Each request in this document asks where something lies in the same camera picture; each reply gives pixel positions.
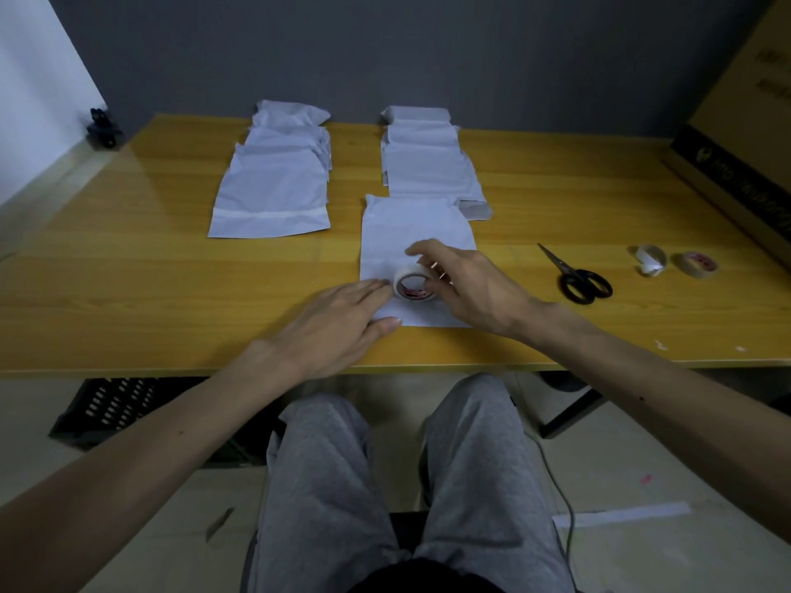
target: yellow wooden tabletop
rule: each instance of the yellow wooden tabletop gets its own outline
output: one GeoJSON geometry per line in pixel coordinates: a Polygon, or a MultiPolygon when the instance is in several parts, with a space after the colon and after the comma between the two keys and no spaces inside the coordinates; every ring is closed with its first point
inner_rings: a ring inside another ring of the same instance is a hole
{"type": "MultiPolygon", "coordinates": [[[[0,263],[0,374],[205,374],[315,292],[356,280],[365,194],[381,185],[381,127],[330,124],[328,231],[207,238],[248,121],[159,115],[16,256],[0,263]]],[[[494,210],[478,248],[543,299],[567,302],[540,242],[604,275],[582,315],[690,366],[791,359],[791,276],[661,162],[658,140],[463,130],[494,210]],[[698,250],[721,271],[643,278],[630,246],[698,250]]],[[[473,329],[399,329],[356,371],[553,368],[473,329]]]]}

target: scissors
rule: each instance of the scissors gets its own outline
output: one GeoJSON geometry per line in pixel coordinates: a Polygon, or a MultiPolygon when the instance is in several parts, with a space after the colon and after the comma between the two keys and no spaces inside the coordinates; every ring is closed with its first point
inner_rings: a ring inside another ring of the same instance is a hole
{"type": "Polygon", "coordinates": [[[550,252],[539,243],[539,247],[562,273],[558,277],[558,285],[563,295],[575,304],[587,306],[596,301],[596,298],[612,296],[612,285],[604,277],[584,268],[576,270],[550,252]]]}

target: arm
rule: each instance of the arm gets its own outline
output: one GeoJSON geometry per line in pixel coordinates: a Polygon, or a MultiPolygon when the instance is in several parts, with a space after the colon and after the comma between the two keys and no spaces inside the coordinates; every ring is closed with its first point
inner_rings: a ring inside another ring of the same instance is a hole
{"type": "Polygon", "coordinates": [[[387,281],[323,292],[271,341],[0,508],[0,591],[78,591],[266,404],[359,360],[400,325],[369,324],[387,281]]]}
{"type": "Polygon", "coordinates": [[[791,418],[530,296],[477,251],[439,241],[409,254],[436,260],[430,280],[451,312],[558,362],[615,403],[698,476],[791,543],[791,418]]]}

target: clear tape roll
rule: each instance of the clear tape roll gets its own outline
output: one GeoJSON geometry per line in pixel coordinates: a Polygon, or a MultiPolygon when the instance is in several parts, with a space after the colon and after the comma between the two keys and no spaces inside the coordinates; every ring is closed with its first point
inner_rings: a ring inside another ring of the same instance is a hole
{"type": "Polygon", "coordinates": [[[426,302],[434,294],[422,288],[426,279],[435,279],[437,275],[422,264],[409,264],[395,271],[393,292],[397,297],[410,302],[426,302]]]}
{"type": "Polygon", "coordinates": [[[699,251],[684,252],[678,259],[678,265],[685,274],[696,279],[713,277],[720,270],[716,261],[699,251]]]}
{"type": "Polygon", "coordinates": [[[640,262],[640,272],[646,277],[656,277],[667,268],[667,254],[655,245],[641,245],[634,252],[640,262]]]}

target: cardboard box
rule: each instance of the cardboard box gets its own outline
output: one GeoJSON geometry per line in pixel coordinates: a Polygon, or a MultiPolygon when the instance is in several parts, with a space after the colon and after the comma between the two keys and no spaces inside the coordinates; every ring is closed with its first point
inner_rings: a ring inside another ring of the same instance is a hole
{"type": "Polygon", "coordinates": [[[791,268],[791,0],[775,0],[665,161],[791,268]]]}

